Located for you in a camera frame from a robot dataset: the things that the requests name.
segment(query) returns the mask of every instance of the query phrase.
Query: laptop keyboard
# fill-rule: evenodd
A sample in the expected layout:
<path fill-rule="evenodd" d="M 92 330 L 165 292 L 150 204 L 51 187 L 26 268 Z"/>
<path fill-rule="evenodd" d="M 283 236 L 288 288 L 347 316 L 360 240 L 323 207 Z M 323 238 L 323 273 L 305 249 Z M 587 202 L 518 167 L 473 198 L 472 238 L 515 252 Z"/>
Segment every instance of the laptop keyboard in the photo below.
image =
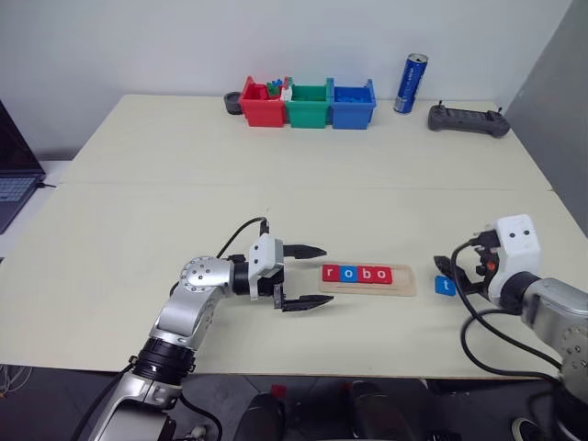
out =
<path fill-rule="evenodd" d="M 36 177 L 0 177 L 0 202 L 17 202 Z"/>

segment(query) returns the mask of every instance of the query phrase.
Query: game controller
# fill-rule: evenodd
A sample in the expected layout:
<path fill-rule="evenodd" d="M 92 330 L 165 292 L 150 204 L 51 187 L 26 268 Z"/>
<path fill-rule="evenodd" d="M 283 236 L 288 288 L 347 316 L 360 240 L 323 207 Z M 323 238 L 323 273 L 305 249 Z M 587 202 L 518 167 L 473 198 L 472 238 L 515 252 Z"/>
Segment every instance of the game controller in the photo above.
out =
<path fill-rule="evenodd" d="M 428 126 L 431 130 L 463 130 L 476 131 L 478 133 L 488 133 L 494 138 L 501 138 L 511 125 L 498 112 L 488 110 L 487 112 L 477 112 L 474 110 L 462 110 L 459 108 L 447 108 L 443 106 L 442 101 L 439 104 L 431 106 L 429 109 Z"/>

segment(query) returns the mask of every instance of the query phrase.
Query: red letter tile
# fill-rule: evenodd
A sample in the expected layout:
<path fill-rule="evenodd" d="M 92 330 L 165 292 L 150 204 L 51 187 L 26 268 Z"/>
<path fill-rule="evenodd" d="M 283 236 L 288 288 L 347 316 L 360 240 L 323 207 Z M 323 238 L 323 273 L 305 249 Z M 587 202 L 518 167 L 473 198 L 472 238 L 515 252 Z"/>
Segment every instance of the red letter tile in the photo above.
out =
<path fill-rule="evenodd" d="M 322 266 L 322 281 L 324 282 L 338 282 L 340 276 L 339 265 L 323 265 Z"/>
<path fill-rule="evenodd" d="M 372 283 L 382 283 L 386 285 L 392 284 L 392 268 L 387 266 L 372 266 L 371 269 L 375 273 L 374 281 Z"/>
<path fill-rule="evenodd" d="M 378 283 L 376 281 L 376 268 L 374 266 L 358 266 L 357 273 L 359 283 Z"/>

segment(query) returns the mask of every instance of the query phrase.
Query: blue can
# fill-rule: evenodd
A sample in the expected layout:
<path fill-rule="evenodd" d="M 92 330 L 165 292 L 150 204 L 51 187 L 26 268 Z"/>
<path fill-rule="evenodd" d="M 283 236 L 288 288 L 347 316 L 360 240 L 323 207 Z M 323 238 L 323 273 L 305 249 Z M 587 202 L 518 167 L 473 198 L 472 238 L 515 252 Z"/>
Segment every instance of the blue can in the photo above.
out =
<path fill-rule="evenodd" d="M 422 53 L 411 53 L 406 59 L 401 87 L 398 89 L 398 96 L 394 102 L 394 110 L 398 113 L 406 115 L 413 111 L 416 93 L 428 61 L 429 57 Z"/>

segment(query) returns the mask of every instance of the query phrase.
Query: cable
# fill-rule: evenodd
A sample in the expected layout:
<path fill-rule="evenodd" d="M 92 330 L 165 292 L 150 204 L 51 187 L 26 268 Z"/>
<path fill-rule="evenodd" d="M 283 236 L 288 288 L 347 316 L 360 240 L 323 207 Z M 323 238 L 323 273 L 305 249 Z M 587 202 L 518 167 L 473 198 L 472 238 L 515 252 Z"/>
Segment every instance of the cable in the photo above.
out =
<path fill-rule="evenodd" d="M 461 331 L 459 332 L 459 341 L 461 342 L 461 347 L 463 348 L 463 352 L 466 353 L 466 356 L 469 358 L 469 360 L 474 365 L 476 365 L 478 368 L 482 368 L 492 374 L 503 375 L 503 376 L 507 376 L 507 377 L 532 377 L 532 378 L 544 379 L 544 380 L 549 381 L 551 383 L 556 383 L 556 384 L 559 383 L 559 381 L 557 379 L 554 379 L 550 375 L 544 374 L 543 372 L 497 369 L 496 367 L 491 367 L 491 366 L 485 365 L 484 363 L 479 361 L 479 359 L 476 358 L 476 356 L 474 356 L 473 353 L 469 350 L 468 341 L 466 340 L 466 333 L 468 332 L 469 326 L 473 322 L 475 322 L 476 320 L 478 320 L 478 321 L 480 320 L 479 317 L 482 317 L 484 315 L 490 315 L 490 314 L 513 315 L 511 312 L 508 312 L 505 310 L 484 310 L 484 311 L 480 311 L 480 312 L 476 311 L 476 316 L 472 315 L 471 317 L 468 317 L 468 319 L 466 321 L 464 321 L 464 323 L 461 325 Z"/>
<path fill-rule="evenodd" d="M 28 374 L 25 376 L 20 384 L 16 387 L 13 385 L 17 382 L 18 378 L 28 369 Z M 2 384 L 0 385 L 0 397 L 5 397 L 8 392 L 16 392 L 21 390 L 25 384 L 27 384 L 30 375 L 32 374 L 33 367 L 19 367 L 17 373 L 14 376 L 10 376 L 10 367 L 6 365 L 0 365 L 0 373 L 4 376 Z"/>
<path fill-rule="evenodd" d="M 180 284 L 179 281 L 175 282 L 174 285 L 172 285 L 171 288 L 169 288 L 169 297 L 172 297 L 172 294 L 174 294 L 174 290 L 177 288 L 177 286 Z"/>
<path fill-rule="evenodd" d="M 18 376 L 25 371 L 26 368 L 23 368 L 23 370 L 19 371 L 13 378 L 12 381 L 10 383 L 10 386 L 12 386 L 13 383 L 15 383 L 17 381 Z M 25 387 L 25 385 L 27 384 L 28 379 L 30 379 L 30 375 L 33 373 L 33 368 L 32 367 L 28 367 L 28 374 L 25 376 L 25 379 L 22 380 L 22 382 L 16 386 L 15 388 L 9 388 L 7 390 L 7 392 L 16 392 L 17 390 L 21 390 L 22 388 Z"/>
<path fill-rule="evenodd" d="M 454 250 L 454 252 L 451 254 L 451 274 L 452 274 L 453 279 L 456 283 L 456 288 L 458 290 L 459 297 L 461 298 L 461 301 L 468 309 L 471 316 L 474 318 L 474 320 L 477 320 L 478 322 L 480 322 L 481 325 L 484 326 L 484 328 L 486 328 L 491 333 L 497 335 L 498 337 L 502 338 L 504 341 L 510 343 L 511 345 L 518 347 L 519 349 L 523 349 L 524 351 L 527 351 L 529 354 L 533 354 L 534 356 L 538 356 L 542 360 L 545 360 L 548 363 L 550 363 L 557 370 L 561 370 L 561 363 L 559 363 L 557 360 L 548 356 L 547 354 L 542 353 L 541 351 L 535 349 L 534 347 L 531 347 L 529 345 L 525 345 L 524 343 L 521 343 L 518 340 L 515 340 L 513 337 L 510 337 L 509 335 L 502 333 L 501 331 L 496 329 L 494 326 L 492 326 L 491 324 L 486 322 L 484 319 L 482 319 L 481 316 L 476 311 L 476 309 L 471 305 L 471 303 L 468 300 L 468 297 L 463 292 L 463 288 L 461 287 L 461 283 L 458 278 L 458 254 L 461 251 L 463 251 L 464 249 L 468 248 L 469 246 L 472 246 L 473 244 L 475 244 L 474 241 L 475 240 L 472 239 L 470 241 L 463 243 L 458 248 L 456 248 Z"/>
<path fill-rule="evenodd" d="M 51 188 L 57 188 L 57 186 L 53 186 L 51 184 L 45 184 L 44 182 L 38 182 L 35 185 L 36 188 L 47 188 L 47 187 L 51 187 Z"/>
<path fill-rule="evenodd" d="M 104 389 L 102 389 L 100 395 L 98 395 L 96 399 L 92 402 L 92 404 L 90 404 L 90 407 L 88 407 L 88 410 L 85 411 L 85 414 L 78 423 L 77 427 L 75 427 L 75 430 L 73 431 L 73 435 L 70 438 L 70 441 L 77 441 L 80 438 L 80 435 L 84 431 L 85 425 L 90 420 L 92 413 L 94 413 L 100 402 L 104 400 L 104 398 L 108 395 L 110 390 L 120 381 L 120 379 L 122 379 L 122 376 L 125 375 L 125 373 L 129 372 L 132 369 L 132 367 L 132 363 L 129 363 L 124 369 L 122 369 L 117 375 L 115 375 L 115 377 L 107 384 L 107 386 Z"/>
<path fill-rule="evenodd" d="M 227 251 L 227 248 L 229 248 L 229 245 L 231 245 L 232 241 L 235 240 L 235 238 L 245 229 L 247 228 L 249 225 L 251 225 L 252 223 L 256 223 L 256 222 L 261 222 L 261 226 L 259 228 L 260 230 L 260 234 L 262 232 L 268 232 L 269 228 L 267 226 L 267 219 L 264 217 L 261 218 L 253 218 L 251 220 L 248 220 L 246 223 L 244 223 L 242 226 L 239 227 L 239 229 L 231 236 L 231 239 L 229 239 L 229 241 L 224 244 L 224 246 L 220 249 L 219 253 L 217 254 L 217 259 L 220 259 L 222 257 L 222 255 L 224 254 L 225 251 Z"/>
<path fill-rule="evenodd" d="M 257 386 L 255 386 L 254 383 L 249 379 L 249 377 L 247 377 L 246 375 L 243 375 L 243 378 L 251 385 L 252 388 L 257 390 L 257 393 L 261 393 L 261 391 L 257 388 Z"/>
<path fill-rule="evenodd" d="M 205 411 L 204 409 L 200 409 L 199 407 L 192 404 L 190 401 L 187 400 L 184 393 L 180 394 L 180 401 L 184 404 L 190 411 L 199 413 L 202 416 L 207 417 L 217 426 L 217 439 L 216 441 L 221 441 L 222 438 L 222 424 L 219 419 L 214 416 L 212 413 Z"/>

